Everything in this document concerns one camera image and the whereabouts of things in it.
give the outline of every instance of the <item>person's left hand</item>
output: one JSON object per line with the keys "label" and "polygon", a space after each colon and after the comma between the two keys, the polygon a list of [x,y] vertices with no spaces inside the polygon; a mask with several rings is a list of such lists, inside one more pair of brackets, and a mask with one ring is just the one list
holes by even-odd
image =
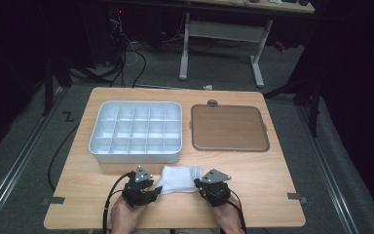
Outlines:
{"label": "person's left hand", "polygon": [[112,234],[130,234],[135,229],[141,215],[147,210],[148,205],[134,206],[131,208],[126,200],[120,196],[111,210]]}

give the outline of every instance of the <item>person's right hand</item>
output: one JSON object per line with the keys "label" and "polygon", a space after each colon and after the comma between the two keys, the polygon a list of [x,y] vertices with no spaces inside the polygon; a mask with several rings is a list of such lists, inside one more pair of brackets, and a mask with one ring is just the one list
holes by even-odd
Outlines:
{"label": "person's right hand", "polygon": [[[230,196],[229,201],[240,207],[239,201]],[[238,211],[230,204],[225,203],[218,207],[211,207],[217,224],[226,234],[244,234]]]}

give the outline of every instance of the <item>gray carpet floor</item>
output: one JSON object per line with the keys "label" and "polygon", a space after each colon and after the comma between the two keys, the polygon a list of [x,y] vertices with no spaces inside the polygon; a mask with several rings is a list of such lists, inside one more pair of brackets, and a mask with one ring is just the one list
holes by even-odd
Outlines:
{"label": "gray carpet floor", "polygon": [[[260,60],[261,71],[266,86],[258,89],[252,77],[251,67],[246,53],[252,45],[234,48],[220,42],[218,47],[206,45],[192,47],[189,63],[189,78],[178,80],[181,48],[178,44],[169,44],[161,50],[148,45],[133,47],[146,58],[145,71],[137,84],[140,87],[173,87],[180,89],[202,89],[211,85],[214,90],[256,91],[267,93],[284,85],[303,48],[293,48],[279,52],[266,47]],[[128,87],[143,67],[143,60],[128,52],[124,84]],[[103,72],[108,67],[99,67],[95,72]],[[121,78],[115,87],[122,85]],[[37,139],[26,167],[16,181],[15,187],[0,209],[0,233],[89,233],[89,230],[47,230],[43,221],[47,205],[43,199],[51,197],[53,191],[48,183],[48,167],[56,150],[68,134],[79,123],[90,92],[94,87],[105,86],[87,79],[74,79],[72,87],[64,91],[48,124]],[[267,99],[280,145],[289,167],[296,190],[308,200],[302,204],[306,224],[297,228],[268,228],[269,233],[349,233],[343,225],[338,210],[329,193],[323,177],[317,150],[306,123],[301,118],[300,107],[293,105],[292,95],[280,95]],[[22,111],[11,126],[10,132],[0,144],[0,184],[11,166],[17,160],[34,128],[42,120],[44,111],[44,90],[41,88],[33,101]],[[67,112],[71,115],[67,121]],[[52,168],[52,180],[57,183],[65,162],[73,136],[62,146]],[[352,165],[334,129],[325,103],[320,103],[318,117],[318,138],[332,173],[345,196],[345,201],[355,220],[357,233],[374,233],[374,202]],[[176,233],[212,233],[214,230],[176,230]],[[139,230],[137,233],[168,233],[168,230]],[[260,228],[249,228],[248,233],[266,233]]]}

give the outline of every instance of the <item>wooden table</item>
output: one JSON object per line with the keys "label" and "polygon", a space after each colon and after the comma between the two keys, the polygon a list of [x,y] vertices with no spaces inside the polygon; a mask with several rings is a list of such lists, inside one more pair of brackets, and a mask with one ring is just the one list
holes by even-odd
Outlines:
{"label": "wooden table", "polygon": [[[252,105],[259,108],[267,126],[270,149],[263,153],[199,151],[192,145],[191,107],[216,99],[219,104]],[[44,224],[49,229],[101,228],[105,199],[120,175],[138,164],[100,164],[89,151],[90,137],[100,106],[108,100],[169,100],[182,107],[183,147],[178,162],[170,166],[201,166],[205,174],[215,168],[232,177],[229,187],[243,203],[247,227],[302,226],[305,217],[298,200],[287,193],[295,188],[281,151],[266,102],[260,93],[227,91],[95,88],[71,146],[56,188],[63,204],[51,204]],[[160,178],[164,164],[142,164]],[[124,179],[117,189],[123,188]],[[160,195],[150,204],[139,228],[217,227],[211,210],[198,192]]]}

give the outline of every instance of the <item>round black object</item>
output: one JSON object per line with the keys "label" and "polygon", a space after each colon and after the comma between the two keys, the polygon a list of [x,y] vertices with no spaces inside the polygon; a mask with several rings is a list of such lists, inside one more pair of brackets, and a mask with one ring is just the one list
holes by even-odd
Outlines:
{"label": "round black object", "polygon": [[302,6],[307,6],[309,4],[309,0],[297,0],[297,2]]}

